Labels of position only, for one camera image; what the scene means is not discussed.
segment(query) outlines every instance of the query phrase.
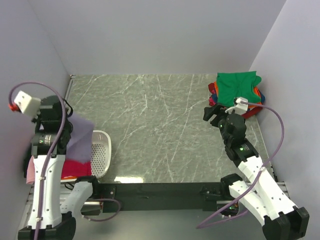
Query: green cloth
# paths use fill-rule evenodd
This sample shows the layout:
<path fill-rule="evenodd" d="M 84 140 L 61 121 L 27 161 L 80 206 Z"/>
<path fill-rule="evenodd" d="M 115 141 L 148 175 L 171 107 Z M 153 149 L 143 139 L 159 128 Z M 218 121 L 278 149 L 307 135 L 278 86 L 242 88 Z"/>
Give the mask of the green cloth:
<path fill-rule="evenodd" d="M 254 93 L 254 87 L 261 82 L 261 77 L 256 73 L 256 71 L 218 73 L 216 77 L 218 103 L 232 107 L 237 97 L 248 99 L 250 103 L 259 103 L 261 98 Z"/>

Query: marble table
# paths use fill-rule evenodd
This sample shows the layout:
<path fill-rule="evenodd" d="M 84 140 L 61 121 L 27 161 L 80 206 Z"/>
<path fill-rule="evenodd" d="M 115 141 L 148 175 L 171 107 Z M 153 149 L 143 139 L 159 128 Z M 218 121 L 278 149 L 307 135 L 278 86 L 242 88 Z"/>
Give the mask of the marble table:
<path fill-rule="evenodd" d="M 243 176 L 228 159 L 219 130 L 202 119 L 208 84 L 215 79 L 215 74 L 72 76 L 68 102 L 111 137 L 111 163 L 100 181 L 219 182 L 228 174 Z M 248 140 L 267 159 L 257 118 L 246 125 Z"/>

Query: purple cloth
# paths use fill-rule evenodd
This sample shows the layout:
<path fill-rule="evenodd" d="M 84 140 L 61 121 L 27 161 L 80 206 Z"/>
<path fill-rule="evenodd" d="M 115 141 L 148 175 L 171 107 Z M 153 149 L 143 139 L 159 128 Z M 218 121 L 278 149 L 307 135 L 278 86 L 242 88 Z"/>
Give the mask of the purple cloth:
<path fill-rule="evenodd" d="M 80 163 L 91 160 L 94 123 L 73 113 L 68 120 L 73 125 L 71 139 L 66 146 L 66 158 Z"/>

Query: pile of clothes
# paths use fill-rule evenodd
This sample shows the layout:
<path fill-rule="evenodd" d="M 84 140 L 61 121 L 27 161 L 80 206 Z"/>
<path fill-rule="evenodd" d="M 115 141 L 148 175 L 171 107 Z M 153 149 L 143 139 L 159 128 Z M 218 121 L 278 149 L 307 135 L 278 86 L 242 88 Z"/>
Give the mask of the pile of clothes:
<path fill-rule="evenodd" d="M 243 97 L 250 103 L 262 105 L 266 98 L 257 87 L 261 80 L 256 71 L 218 73 L 216 81 L 208 85 L 212 94 L 209 98 L 209 105 L 214 106 L 219 103 L 229 108 L 234 105 L 236 97 Z M 242 116 L 248 119 L 261 110 L 260 106 L 249 105 L 248 111 Z"/>

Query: perforated basket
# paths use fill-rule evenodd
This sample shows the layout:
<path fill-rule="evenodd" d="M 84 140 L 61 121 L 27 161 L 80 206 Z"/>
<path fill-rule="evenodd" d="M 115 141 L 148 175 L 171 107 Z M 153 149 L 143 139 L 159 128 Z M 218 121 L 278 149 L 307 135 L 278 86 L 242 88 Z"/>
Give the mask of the perforated basket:
<path fill-rule="evenodd" d="M 94 130 L 92 134 L 91 172 L 98 179 L 108 171 L 111 160 L 110 136 L 100 130 Z"/>

